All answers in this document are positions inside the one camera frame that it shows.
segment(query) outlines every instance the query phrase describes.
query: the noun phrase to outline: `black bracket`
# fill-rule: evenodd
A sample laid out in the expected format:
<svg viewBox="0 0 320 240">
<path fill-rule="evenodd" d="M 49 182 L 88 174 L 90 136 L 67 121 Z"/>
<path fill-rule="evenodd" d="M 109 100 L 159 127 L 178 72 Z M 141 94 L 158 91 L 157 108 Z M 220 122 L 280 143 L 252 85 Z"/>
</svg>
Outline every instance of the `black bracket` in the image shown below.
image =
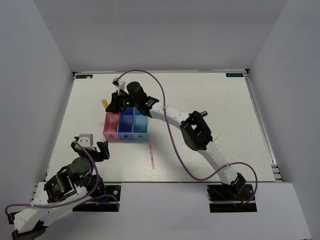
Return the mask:
<svg viewBox="0 0 320 240">
<path fill-rule="evenodd" d="M 88 183 L 87 186 L 85 186 L 86 190 L 88 192 L 91 192 L 92 189 L 94 189 L 95 185 L 97 182 L 97 175 L 93 175 L 90 178 L 90 182 Z M 106 187 L 104 184 L 104 180 L 99 176 L 99 183 L 98 183 L 98 187 L 95 189 L 95 191 L 90 195 L 90 197 L 95 198 L 95 197 L 99 197 L 101 195 L 107 194 L 106 192 Z"/>
<path fill-rule="evenodd" d="M 43 221 L 38 221 L 31 231 L 19 233 L 18 230 L 12 232 L 13 240 L 34 240 L 46 232 L 47 226 L 43 226 Z"/>
<path fill-rule="evenodd" d="M 112 82 L 117 87 L 119 86 L 118 80 Z M 140 83 L 137 81 L 130 82 L 126 89 L 128 93 L 122 89 L 118 92 L 114 92 L 111 95 L 111 102 L 108 107 L 105 109 L 108 113 L 121 113 L 127 107 L 136 107 L 136 109 L 144 116 L 151 118 L 150 109 L 155 103 L 158 103 L 159 100 L 147 96 L 144 89 L 141 87 Z"/>
<path fill-rule="evenodd" d="M 76 141 L 79 140 L 78 136 L 75 136 L 74 139 Z M 87 151 L 90 156 L 93 158 L 95 162 L 103 162 L 104 160 L 108 160 L 110 158 L 110 153 L 109 153 L 109 148 L 108 148 L 108 141 L 102 142 L 102 141 L 97 141 L 96 145 L 100 149 L 100 152 L 97 151 L 97 148 L 94 147 L 95 151 Z M 76 148 L 76 143 L 72 142 L 71 143 L 72 149 L 80 156 L 87 158 L 87 155 L 82 151 Z"/>
<path fill-rule="evenodd" d="M 251 184 L 245 184 L 241 192 L 237 195 L 229 191 L 224 184 L 214 184 L 207 186 L 210 201 L 247 201 L 253 194 L 254 190 Z"/>
<path fill-rule="evenodd" d="M 185 144 L 194 151 L 206 150 L 208 143 L 213 141 L 210 128 L 203 115 L 197 111 L 190 113 L 189 117 L 181 122 L 180 130 Z"/>
<path fill-rule="evenodd" d="M 15 211 L 15 212 L 11 212 L 11 213 L 9 213 L 7 215 L 9 224 L 11 224 L 11 225 L 15 224 L 15 222 L 14 222 L 15 221 L 15 215 L 18 214 L 18 213 L 20 213 L 20 212 L 19 211 Z"/>
</svg>

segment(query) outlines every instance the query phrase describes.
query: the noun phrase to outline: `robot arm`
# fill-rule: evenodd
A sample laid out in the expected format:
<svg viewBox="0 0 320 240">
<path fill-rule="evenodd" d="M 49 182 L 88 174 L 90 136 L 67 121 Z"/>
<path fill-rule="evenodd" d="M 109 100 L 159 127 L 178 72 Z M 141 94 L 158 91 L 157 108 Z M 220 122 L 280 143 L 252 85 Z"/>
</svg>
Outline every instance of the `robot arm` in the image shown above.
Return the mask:
<svg viewBox="0 0 320 240">
<path fill-rule="evenodd" d="M 168 121 L 170 125 L 179 128 L 185 144 L 200 153 L 213 169 L 217 170 L 228 164 L 213 141 L 211 130 L 203 118 L 205 114 L 197 111 L 186 113 L 171 107 L 164 107 L 158 99 L 147 96 L 138 82 L 131 82 L 127 85 L 128 93 L 124 91 L 124 82 L 120 82 L 118 78 L 112 83 L 118 87 L 118 91 L 112 94 L 106 112 L 120 113 L 126 107 L 136 107 L 144 116 Z M 225 187 L 232 190 L 236 196 L 246 184 L 245 178 L 230 165 L 221 169 L 217 174 Z"/>
<path fill-rule="evenodd" d="M 192 122 L 195 120 L 195 118 L 202 118 L 201 113 L 193 112 L 191 114 L 188 114 L 186 112 L 175 110 L 172 107 L 166 107 L 165 110 L 169 124 L 181 130 L 182 136 L 187 146 L 190 149 L 200 153 L 208 161 L 213 169 L 217 170 L 223 165 L 228 164 L 228 161 L 222 156 L 221 152 L 218 150 L 215 142 L 213 141 L 210 135 L 211 132 L 209 132 L 210 130 L 207 124 L 205 124 L 204 130 L 192 128 Z M 164 115 L 164 107 L 159 102 L 155 103 L 152 106 L 150 115 L 153 119 L 162 120 L 164 122 L 166 121 Z M 197 131 L 202 132 L 202 136 L 200 136 L 199 139 L 197 139 Z M 204 137 L 206 133 L 208 134 L 208 139 L 205 139 L 204 142 L 207 143 L 207 145 L 197 146 L 197 143 L 201 141 L 201 137 Z M 238 172 L 232 166 L 227 166 L 221 169 L 217 174 L 221 182 L 226 185 L 231 185 L 232 182 L 235 182 L 238 177 Z"/>
<path fill-rule="evenodd" d="M 12 233 L 14 240 L 33 240 L 42 235 L 46 228 L 62 214 L 87 200 L 106 194 L 102 178 L 99 177 L 97 180 L 97 175 L 93 175 L 93 164 L 76 142 L 79 142 L 94 162 L 109 159 L 107 141 L 97 142 L 99 152 L 93 146 L 92 134 L 81 134 L 75 137 L 71 147 L 79 157 L 61 168 L 47 182 L 39 182 L 30 206 L 8 215 L 9 223 L 14 224 L 15 227 Z"/>
</svg>

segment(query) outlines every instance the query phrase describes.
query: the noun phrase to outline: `red line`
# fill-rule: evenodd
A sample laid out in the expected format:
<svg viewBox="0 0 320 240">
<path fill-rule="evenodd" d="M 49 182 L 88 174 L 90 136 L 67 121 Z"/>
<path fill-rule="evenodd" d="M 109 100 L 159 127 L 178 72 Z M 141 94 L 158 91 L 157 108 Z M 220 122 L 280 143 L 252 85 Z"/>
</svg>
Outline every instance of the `red line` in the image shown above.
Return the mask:
<svg viewBox="0 0 320 240">
<path fill-rule="evenodd" d="M 153 153 L 152 153 L 152 146 L 151 146 L 151 143 L 149 143 L 149 148 L 150 148 L 150 157 L 151 157 L 151 165 L 152 165 L 152 169 L 155 169 L 154 155 L 153 155 Z"/>
</svg>

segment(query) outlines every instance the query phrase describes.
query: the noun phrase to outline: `cable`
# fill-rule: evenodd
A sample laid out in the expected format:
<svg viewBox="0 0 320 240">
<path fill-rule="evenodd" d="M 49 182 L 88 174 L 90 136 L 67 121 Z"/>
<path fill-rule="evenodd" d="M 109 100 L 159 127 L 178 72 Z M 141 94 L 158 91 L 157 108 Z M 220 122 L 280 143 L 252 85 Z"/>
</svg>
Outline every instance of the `cable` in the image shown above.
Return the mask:
<svg viewBox="0 0 320 240">
<path fill-rule="evenodd" d="M 117 198 L 116 198 L 115 196 L 110 195 L 110 194 L 105 194 L 105 195 L 101 195 L 101 196 L 96 196 L 96 197 L 94 197 L 94 198 L 90 198 L 90 199 L 82 202 L 81 204 L 85 204 L 85 203 L 87 203 L 87 202 L 90 202 L 90 201 L 93 201 L 93 200 L 96 200 L 96 199 L 100 199 L 100 198 L 103 198 L 103 197 L 106 197 L 106 199 L 108 199 L 108 198 L 113 198 L 113 199 L 115 200 L 116 209 L 117 209 L 117 211 L 119 212 L 119 202 L 118 202 L 118 200 L 117 200 Z"/>
<path fill-rule="evenodd" d="M 150 72 L 147 72 L 147 71 L 144 71 L 144 70 L 138 70 L 138 69 L 133 69 L 133 70 L 129 70 L 129 71 L 126 71 L 124 73 L 122 73 L 118 79 L 121 79 L 124 75 L 128 74 L 128 73 L 131 73 L 131 72 L 141 72 L 141 73 L 145 73 L 145 74 L 148 74 L 149 76 L 151 76 L 159 85 L 159 87 L 161 88 L 161 92 L 162 92 L 162 97 L 163 97 L 163 114 L 164 114 L 164 119 L 165 119 L 165 122 L 166 122 L 166 126 L 168 128 L 168 132 L 169 132 L 169 136 L 170 136 L 170 139 L 171 139 L 171 143 L 172 143 L 172 146 L 173 146 L 173 149 L 174 149 L 174 152 L 175 152 L 175 155 L 177 156 L 177 158 L 179 159 L 179 162 L 181 163 L 182 167 L 184 168 L 184 170 L 189 174 L 190 177 L 192 177 L 194 180 L 197 180 L 197 181 L 206 181 L 210 178 L 212 178 L 214 175 L 216 175 L 221 169 L 227 167 L 228 165 L 231 166 L 231 165 L 236 165 L 236 164 L 241 164 L 241 165 L 245 165 L 247 167 L 249 167 L 252 171 L 253 171 L 253 174 L 254 174 L 254 178 L 255 178 L 255 189 L 252 193 L 252 196 L 248 199 L 248 201 L 244 202 L 242 205 L 246 205 L 248 204 L 254 197 L 255 197 L 255 194 L 257 192 L 257 189 L 258 189 L 258 177 L 257 177 L 257 174 L 255 172 L 255 170 L 247 163 L 245 162 L 240 162 L 240 161 L 237 161 L 237 162 L 232 162 L 232 163 L 229 163 L 229 164 L 225 164 L 221 167 L 219 167 L 214 173 L 212 173 L 211 175 L 205 177 L 205 178 L 198 178 L 196 176 L 194 176 L 190 171 L 189 169 L 187 168 L 187 166 L 185 165 L 185 163 L 183 162 L 183 160 L 181 159 L 180 155 L 179 155 L 179 152 L 177 150 L 177 147 L 176 147 L 176 144 L 175 144 L 175 140 L 174 140 L 174 137 L 172 135 L 172 132 L 171 132 L 171 128 L 170 128 L 170 124 L 169 124 L 169 120 L 168 120 L 168 117 L 167 117 L 167 111 L 166 111 L 166 96 L 165 96 L 165 91 L 164 91 L 164 88 L 162 87 L 161 83 L 159 82 L 159 80 L 154 76 L 152 75 Z"/>
<path fill-rule="evenodd" d="M 242 201 L 237 204 L 238 207 L 242 206 L 245 201 L 245 196 L 243 196 Z"/>
<path fill-rule="evenodd" d="M 59 207 L 64 207 L 64 206 L 79 202 L 82 199 L 85 199 L 86 197 L 90 197 L 90 195 L 97 189 L 97 187 L 99 185 L 99 179 L 100 178 L 99 178 L 99 172 L 98 172 L 98 168 L 96 166 L 96 163 L 93 160 L 93 158 L 91 157 L 91 155 L 88 153 L 88 151 L 83 146 L 81 146 L 77 141 L 75 141 L 75 144 L 87 155 L 87 157 L 89 158 L 89 160 L 91 161 L 91 163 L 93 165 L 93 168 L 94 168 L 94 171 L 95 171 L 95 174 L 96 174 L 96 181 L 95 181 L 95 185 L 94 185 L 93 189 L 90 192 L 88 192 L 86 195 L 84 195 L 82 197 L 79 197 L 78 199 L 66 202 L 66 203 L 62 203 L 62 204 L 58 204 L 58 205 L 48 205 L 48 206 L 35 204 L 35 205 L 33 205 L 33 207 L 40 208 L 40 209 L 55 209 L 55 208 L 59 208 Z M 8 213 L 8 208 L 11 208 L 11 207 L 32 207 L 32 205 L 31 204 L 24 204 L 24 203 L 10 204 L 10 205 L 6 206 L 5 209 L 4 209 L 4 212 L 5 212 L 6 215 L 9 214 Z"/>
<path fill-rule="evenodd" d="M 109 198 L 108 198 L 108 197 L 106 197 L 105 199 L 103 199 L 103 200 L 99 201 L 99 204 L 103 204 L 103 203 L 105 203 L 108 199 L 109 199 Z"/>
</svg>

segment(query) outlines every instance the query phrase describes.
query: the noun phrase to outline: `metal frame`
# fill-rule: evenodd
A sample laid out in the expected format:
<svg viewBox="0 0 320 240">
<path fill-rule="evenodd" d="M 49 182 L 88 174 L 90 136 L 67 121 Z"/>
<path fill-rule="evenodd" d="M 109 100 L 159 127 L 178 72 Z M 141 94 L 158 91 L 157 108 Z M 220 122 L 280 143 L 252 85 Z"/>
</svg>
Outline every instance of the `metal frame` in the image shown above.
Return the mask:
<svg viewBox="0 0 320 240">
<path fill-rule="evenodd" d="M 199 71 L 199 70 L 173 70 L 173 71 L 149 71 L 150 73 L 153 74 L 164 74 L 164 73 L 168 73 L 168 74 L 188 74 L 188 73 L 204 73 L 204 74 L 208 74 L 208 73 L 220 73 L 220 74 L 224 74 L 224 73 L 242 73 L 242 74 L 246 74 L 247 71 L 245 69 L 238 69 L 238 70 L 228 70 L 228 69 L 224 69 L 224 70 L 208 70 L 208 71 Z M 74 74 L 77 75 L 81 75 L 81 74 L 122 74 L 124 73 L 124 71 L 81 71 L 81 72 L 75 72 Z M 141 72 L 131 72 L 130 74 L 141 74 Z"/>
<path fill-rule="evenodd" d="M 259 114 L 260 111 L 259 111 L 259 109 L 257 107 L 256 101 L 255 101 L 255 96 L 254 96 L 254 94 L 252 92 L 252 89 L 251 89 L 251 86 L 250 86 L 249 74 L 245 73 L 243 75 L 244 75 L 246 86 L 247 86 L 249 94 L 250 94 L 250 98 L 251 98 L 251 101 L 252 101 L 252 106 L 253 106 L 253 109 L 254 109 L 254 112 L 255 112 L 255 115 L 256 115 L 256 119 L 257 119 L 257 121 L 259 123 L 259 126 L 260 126 L 260 130 L 261 130 L 261 133 L 262 133 L 262 137 L 263 137 L 263 141 L 264 141 L 265 147 L 268 150 L 268 153 L 269 153 L 269 156 L 270 156 L 270 159 L 271 159 L 271 164 L 277 164 L 277 161 L 276 161 L 276 158 L 275 158 L 275 154 L 274 154 L 274 151 L 273 151 L 271 143 L 270 143 L 269 136 L 268 136 L 268 134 L 266 132 L 265 123 L 264 123 L 263 119 L 261 119 L 261 117 L 260 117 L 260 114 Z"/>
</svg>

